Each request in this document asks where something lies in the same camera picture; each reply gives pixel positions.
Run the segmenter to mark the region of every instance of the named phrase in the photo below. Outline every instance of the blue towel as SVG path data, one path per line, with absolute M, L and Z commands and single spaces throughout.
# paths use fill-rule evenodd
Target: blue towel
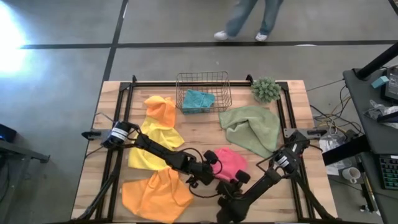
M 216 97 L 211 93 L 202 93 L 196 90 L 187 90 L 184 102 L 182 103 L 183 113 L 201 113 L 206 112 L 216 100 Z

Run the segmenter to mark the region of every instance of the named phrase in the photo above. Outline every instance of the towel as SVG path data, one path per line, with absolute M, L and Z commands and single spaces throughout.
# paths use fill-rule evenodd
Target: towel
M 171 168 L 122 185 L 122 204 L 135 215 L 158 222 L 173 223 L 192 200 L 178 172 Z
M 184 143 L 179 133 L 170 127 L 161 125 L 157 120 L 147 117 L 141 126 L 142 133 L 167 149 L 174 150 Z M 129 154 L 129 167 L 138 169 L 161 170 L 166 167 L 166 162 L 143 149 L 132 148 Z
M 217 178 L 221 178 L 229 182 L 231 179 L 237 180 L 237 178 L 235 178 L 235 175 L 238 170 L 246 171 L 246 168 L 248 166 L 246 160 L 238 153 L 230 150 L 228 147 L 221 147 L 219 149 L 216 149 L 214 153 L 223 164 L 223 169 L 219 174 L 216 173 L 218 173 L 221 169 L 220 163 L 217 162 L 216 164 L 211 165 L 213 168 L 213 173 L 216 174 Z
M 219 113 L 229 142 L 264 158 L 276 150 L 279 118 L 260 106 L 243 106 Z
M 147 116 L 155 118 L 161 125 L 174 127 L 175 102 L 170 97 L 151 96 L 144 103 L 147 105 Z
M 202 109 L 195 108 L 209 108 L 216 100 L 216 97 L 210 93 L 202 93 L 196 90 L 187 90 L 184 102 L 182 103 L 182 110 L 184 113 L 201 113 Z

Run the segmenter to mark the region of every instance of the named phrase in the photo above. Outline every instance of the orange cloth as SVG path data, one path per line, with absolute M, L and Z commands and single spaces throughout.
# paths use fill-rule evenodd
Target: orange cloth
M 150 179 L 122 185 L 122 203 L 142 218 L 173 223 L 192 202 L 193 196 L 179 179 L 178 172 L 166 168 Z
M 147 105 L 147 116 L 155 118 L 161 125 L 174 127 L 175 102 L 170 97 L 151 96 L 144 103 Z

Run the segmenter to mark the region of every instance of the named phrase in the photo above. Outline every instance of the jeans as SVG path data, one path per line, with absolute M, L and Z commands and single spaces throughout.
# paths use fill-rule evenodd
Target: jeans
M 275 25 L 279 7 L 284 0 L 265 0 L 266 9 L 262 18 L 260 34 L 269 35 Z M 239 0 L 233 9 L 232 18 L 226 24 L 226 33 L 229 37 L 236 37 L 244 22 L 249 17 L 257 0 Z

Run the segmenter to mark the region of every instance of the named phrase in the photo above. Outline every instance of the pink cloth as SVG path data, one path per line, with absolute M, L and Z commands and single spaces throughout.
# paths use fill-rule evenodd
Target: pink cloth
M 213 173 L 216 174 L 217 178 L 221 178 L 227 181 L 231 179 L 235 179 L 235 175 L 238 170 L 246 171 L 248 166 L 246 160 L 239 155 L 238 153 L 230 150 L 228 147 L 221 147 L 215 150 L 215 154 L 218 156 L 218 159 L 223 163 L 223 170 L 220 171 L 221 165 L 217 162 L 214 165 L 211 165 L 213 168 Z

